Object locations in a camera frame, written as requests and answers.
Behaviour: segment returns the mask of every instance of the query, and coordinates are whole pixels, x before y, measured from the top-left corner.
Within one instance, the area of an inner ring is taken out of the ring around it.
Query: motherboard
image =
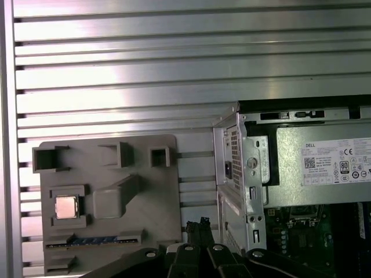
[[[264,213],[268,250],[335,275],[329,205],[271,208]]]

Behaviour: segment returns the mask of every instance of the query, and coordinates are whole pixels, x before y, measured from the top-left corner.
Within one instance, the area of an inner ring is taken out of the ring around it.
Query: metal bracket
[[[261,182],[266,184],[271,179],[271,172],[269,167],[269,146],[268,136],[251,136],[249,139],[253,140],[254,146],[260,152],[260,168],[261,168]]]
[[[246,209],[247,249],[267,248],[263,208],[262,160],[254,140],[247,137],[242,117],[238,117],[243,165],[243,184]]]

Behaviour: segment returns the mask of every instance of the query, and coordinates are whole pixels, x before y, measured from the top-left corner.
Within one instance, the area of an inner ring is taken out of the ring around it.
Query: metal frame
[[[43,275],[34,266],[43,256],[40,183],[30,172],[31,148],[41,142],[175,134],[183,138],[181,198],[192,205],[182,220],[210,214],[215,229],[211,122],[222,106],[369,94],[371,0],[99,2],[14,0],[22,235],[32,240],[22,244],[25,276]],[[12,22],[11,8],[6,16]]]
[[[267,248],[266,231],[264,220],[264,208],[266,203],[266,192],[263,189],[262,178],[269,180],[269,164],[267,144],[262,144],[261,149],[256,147],[256,141],[266,138],[249,138],[244,122],[247,120],[245,115],[239,113],[239,104],[234,104],[228,111],[214,122],[214,147],[216,161],[216,178],[218,194],[218,211],[220,238],[222,243],[228,240],[228,233],[239,246],[240,253],[253,248]],[[225,153],[224,137],[230,136],[229,129],[237,128],[239,137],[239,149],[241,150],[241,165],[243,168],[242,190],[240,195],[231,189],[230,183],[225,178]],[[226,210],[234,212],[235,215],[227,216]],[[236,226],[232,231],[229,226]]]
[[[0,276],[22,277],[17,112],[14,68],[13,1],[0,4]]]

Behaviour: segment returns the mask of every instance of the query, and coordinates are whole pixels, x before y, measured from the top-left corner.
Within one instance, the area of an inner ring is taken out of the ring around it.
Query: power supply label
[[[371,182],[371,138],[308,142],[301,160],[304,186]]]

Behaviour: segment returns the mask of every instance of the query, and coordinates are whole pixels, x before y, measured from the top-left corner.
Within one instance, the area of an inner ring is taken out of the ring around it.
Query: qr code
[[[315,168],[315,158],[304,158],[305,169]]]

